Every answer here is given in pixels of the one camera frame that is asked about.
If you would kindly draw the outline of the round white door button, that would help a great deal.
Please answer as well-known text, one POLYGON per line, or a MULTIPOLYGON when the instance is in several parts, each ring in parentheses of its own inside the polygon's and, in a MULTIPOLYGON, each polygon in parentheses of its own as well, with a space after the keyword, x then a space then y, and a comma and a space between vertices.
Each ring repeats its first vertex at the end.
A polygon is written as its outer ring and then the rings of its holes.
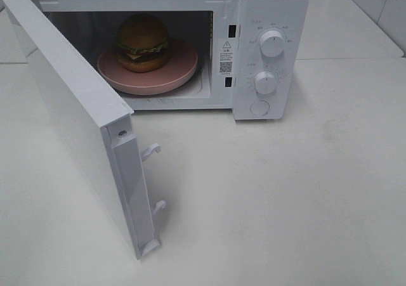
POLYGON ((269 112, 270 104, 264 100, 255 101, 251 107, 250 111, 253 115, 264 116, 269 112))

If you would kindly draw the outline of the lower white microwave knob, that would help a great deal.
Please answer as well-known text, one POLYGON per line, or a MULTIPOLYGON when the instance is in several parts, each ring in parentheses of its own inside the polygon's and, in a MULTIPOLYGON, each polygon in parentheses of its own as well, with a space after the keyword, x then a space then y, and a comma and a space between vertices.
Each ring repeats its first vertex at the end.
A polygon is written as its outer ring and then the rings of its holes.
POLYGON ((271 94, 277 88, 277 80, 272 72, 262 71, 254 77, 254 88, 259 94, 271 94))

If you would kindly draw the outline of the pink round plate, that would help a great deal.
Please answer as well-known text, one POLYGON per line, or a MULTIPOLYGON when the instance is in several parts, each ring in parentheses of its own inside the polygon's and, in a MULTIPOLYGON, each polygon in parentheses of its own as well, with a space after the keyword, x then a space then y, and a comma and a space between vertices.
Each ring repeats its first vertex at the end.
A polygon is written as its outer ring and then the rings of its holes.
POLYGON ((189 43, 174 39, 168 62, 150 72, 131 72, 118 61, 114 49, 98 57, 98 71, 116 90, 136 96, 152 96, 172 91, 184 85, 195 73, 197 51, 189 43))

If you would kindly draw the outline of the upper white microwave knob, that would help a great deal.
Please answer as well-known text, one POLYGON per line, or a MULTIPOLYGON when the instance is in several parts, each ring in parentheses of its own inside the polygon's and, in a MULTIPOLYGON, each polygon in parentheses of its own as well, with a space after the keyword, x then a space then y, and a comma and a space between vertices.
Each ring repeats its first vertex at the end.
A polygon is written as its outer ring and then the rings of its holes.
POLYGON ((266 57, 276 57, 284 51, 285 36, 280 30, 267 30, 259 37, 259 47, 266 57))

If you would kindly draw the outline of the white microwave knob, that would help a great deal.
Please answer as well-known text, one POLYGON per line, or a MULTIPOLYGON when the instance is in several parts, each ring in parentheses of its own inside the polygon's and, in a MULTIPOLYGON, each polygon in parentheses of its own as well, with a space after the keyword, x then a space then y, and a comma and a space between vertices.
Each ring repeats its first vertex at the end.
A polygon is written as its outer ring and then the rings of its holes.
POLYGON ((284 51, 285 36, 280 30, 267 30, 259 37, 259 47, 266 57, 276 57, 284 51))
POLYGON ((277 88, 277 80, 272 72, 262 71, 254 77, 254 88, 259 94, 271 94, 277 88))

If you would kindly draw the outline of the burger with lettuce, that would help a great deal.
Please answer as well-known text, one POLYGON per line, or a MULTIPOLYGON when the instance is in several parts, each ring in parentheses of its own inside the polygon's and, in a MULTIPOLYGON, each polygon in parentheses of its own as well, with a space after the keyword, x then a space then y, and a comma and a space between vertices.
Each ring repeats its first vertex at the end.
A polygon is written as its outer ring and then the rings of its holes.
POLYGON ((146 13, 132 15, 119 25, 115 45, 121 66, 137 73, 163 67, 171 55, 166 26, 146 13))

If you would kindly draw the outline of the white microwave oven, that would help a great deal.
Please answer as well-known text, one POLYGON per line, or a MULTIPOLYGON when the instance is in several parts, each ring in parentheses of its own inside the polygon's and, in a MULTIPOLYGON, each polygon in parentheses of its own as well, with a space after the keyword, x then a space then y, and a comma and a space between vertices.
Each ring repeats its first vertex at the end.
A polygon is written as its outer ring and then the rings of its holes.
POLYGON ((308 0, 3 0, 57 119, 141 110, 279 119, 308 0))

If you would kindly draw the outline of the glass microwave turntable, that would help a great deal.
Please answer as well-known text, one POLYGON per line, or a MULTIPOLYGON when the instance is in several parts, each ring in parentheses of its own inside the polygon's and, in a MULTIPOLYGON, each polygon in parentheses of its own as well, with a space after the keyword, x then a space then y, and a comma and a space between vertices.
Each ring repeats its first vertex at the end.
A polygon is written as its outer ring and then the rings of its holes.
POLYGON ((168 91, 166 93, 155 94, 155 95, 133 95, 118 91, 118 94, 123 97, 129 98, 191 98, 198 95, 203 90, 202 83, 202 73, 204 66, 203 64, 198 64, 194 75, 182 86, 168 91))

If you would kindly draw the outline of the white microwave door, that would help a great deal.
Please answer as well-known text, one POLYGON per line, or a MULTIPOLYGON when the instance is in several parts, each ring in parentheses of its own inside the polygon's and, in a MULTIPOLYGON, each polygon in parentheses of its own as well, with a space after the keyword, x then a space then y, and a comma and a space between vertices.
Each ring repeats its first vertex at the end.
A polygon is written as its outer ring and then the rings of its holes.
POLYGON ((47 111, 134 255, 156 249, 143 163, 156 143, 138 148, 132 108, 46 18, 33 0, 4 0, 47 111))

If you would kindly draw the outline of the white warning label sticker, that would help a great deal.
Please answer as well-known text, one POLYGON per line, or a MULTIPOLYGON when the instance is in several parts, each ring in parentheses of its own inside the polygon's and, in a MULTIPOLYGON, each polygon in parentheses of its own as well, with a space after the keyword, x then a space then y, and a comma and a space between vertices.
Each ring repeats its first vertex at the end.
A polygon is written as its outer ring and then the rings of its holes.
POLYGON ((220 75, 233 74, 235 52, 234 39, 221 38, 218 40, 218 72, 220 75))

